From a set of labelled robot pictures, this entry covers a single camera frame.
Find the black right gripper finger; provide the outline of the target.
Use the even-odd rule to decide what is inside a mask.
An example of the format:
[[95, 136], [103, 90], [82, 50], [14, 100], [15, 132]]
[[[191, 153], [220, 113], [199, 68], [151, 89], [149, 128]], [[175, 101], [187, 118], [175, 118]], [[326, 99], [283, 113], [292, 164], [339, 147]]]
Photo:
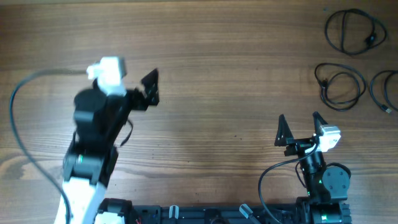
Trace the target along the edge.
[[278, 120], [278, 129], [275, 137], [274, 146], [288, 146], [293, 144], [294, 137], [287, 124], [285, 116], [281, 114]]
[[314, 121], [314, 126], [315, 126], [315, 133], [317, 135], [322, 135], [321, 126], [327, 125], [328, 123], [322, 118], [322, 116], [317, 111], [313, 112], [312, 116], [313, 116], [313, 121]]

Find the black USB cable gold plug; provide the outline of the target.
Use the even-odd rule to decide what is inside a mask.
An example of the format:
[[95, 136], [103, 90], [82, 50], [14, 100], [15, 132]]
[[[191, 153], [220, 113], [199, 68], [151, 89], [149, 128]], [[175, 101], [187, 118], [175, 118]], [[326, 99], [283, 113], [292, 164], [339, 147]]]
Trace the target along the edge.
[[[382, 95], [384, 98], [384, 101], [386, 102], [381, 103], [375, 96], [374, 94], [374, 84], [376, 82], [376, 79], [379, 78], [381, 75], [385, 75], [387, 74], [387, 76], [385, 77], [383, 83], [382, 83]], [[386, 113], [391, 113], [392, 111], [397, 111], [397, 107], [394, 106], [391, 102], [391, 100], [389, 99], [389, 94], [388, 94], [388, 84], [389, 84], [389, 80], [394, 76], [397, 75], [397, 70], [383, 70], [378, 72], [377, 74], [375, 74], [375, 76], [372, 77], [370, 83], [369, 83], [369, 94], [373, 100], [373, 102], [379, 107], [379, 109], [381, 109], [383, 112]]]

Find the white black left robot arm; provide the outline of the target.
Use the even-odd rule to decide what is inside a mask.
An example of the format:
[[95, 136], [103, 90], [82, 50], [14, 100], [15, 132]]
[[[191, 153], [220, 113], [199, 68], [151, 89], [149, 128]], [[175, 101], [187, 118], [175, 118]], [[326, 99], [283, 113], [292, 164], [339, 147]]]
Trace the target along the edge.
[[131, 111], [145, 111], [159, 103], [159, 71], [141, 79], [143, 90], [124, 96], [106, 95], [94, 79], [90, 88], [74, 99], [76, 131], [63, 160], [65, 192], [56, 223], [138, 223], [139, 215], [129, 200], [106, 198], [119, 153], [115, 140]]

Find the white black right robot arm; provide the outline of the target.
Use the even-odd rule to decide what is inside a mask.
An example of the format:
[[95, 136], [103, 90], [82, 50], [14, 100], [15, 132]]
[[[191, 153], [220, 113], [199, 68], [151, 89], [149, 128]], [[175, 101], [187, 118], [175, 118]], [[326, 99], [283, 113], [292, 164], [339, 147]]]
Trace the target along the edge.
[[328, 124], [319, 113], [313, 113], [315, 133], [309, 138], [295, 139], [284, 115], [279, 116], [275, 146], [285, 146], [286, 156], [297, 156], [306, 197], [296, 200], [292, 223], [352, 222], [348, 199], [351, 171], [344, 165], [327, 164], [324, 153], [334, 148], [341, 138], [337, 126]]

